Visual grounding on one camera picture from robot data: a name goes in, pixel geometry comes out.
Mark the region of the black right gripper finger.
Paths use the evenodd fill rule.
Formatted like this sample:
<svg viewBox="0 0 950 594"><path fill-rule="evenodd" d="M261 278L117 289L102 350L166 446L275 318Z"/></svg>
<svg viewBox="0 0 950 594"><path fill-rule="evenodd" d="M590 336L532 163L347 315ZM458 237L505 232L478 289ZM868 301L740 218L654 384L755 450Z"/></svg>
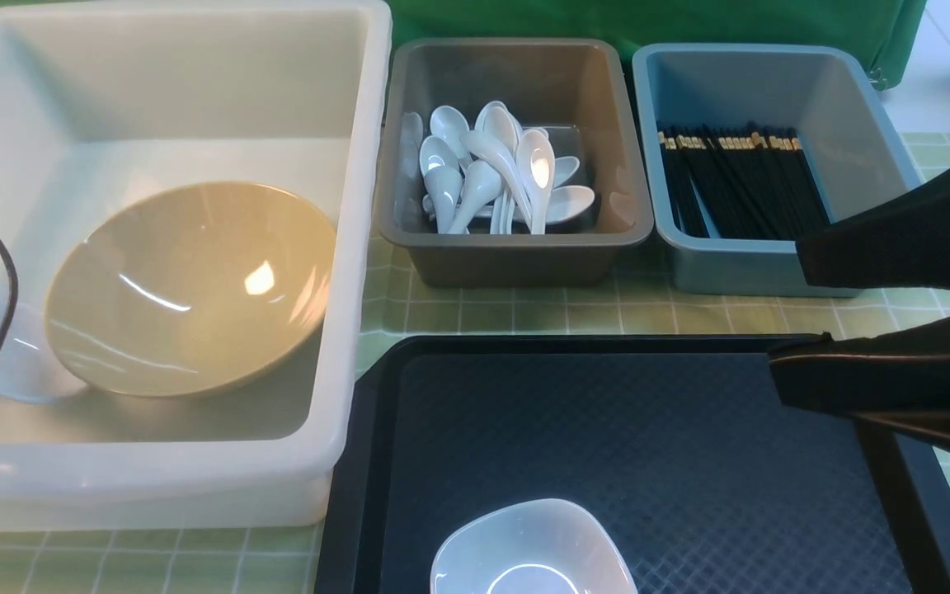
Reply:
<svg viewBox="0 0 950 594"><path fill-rule="evenodd" d="M796 241L808 285L950 290L950 168Z"/></svg>
<svg viewBox="0 0 950 594"><path fill-rule="evenodd" d="M950 317L904 331L780 343L769 371L784 405L885 427L950 452Z"/></svg>

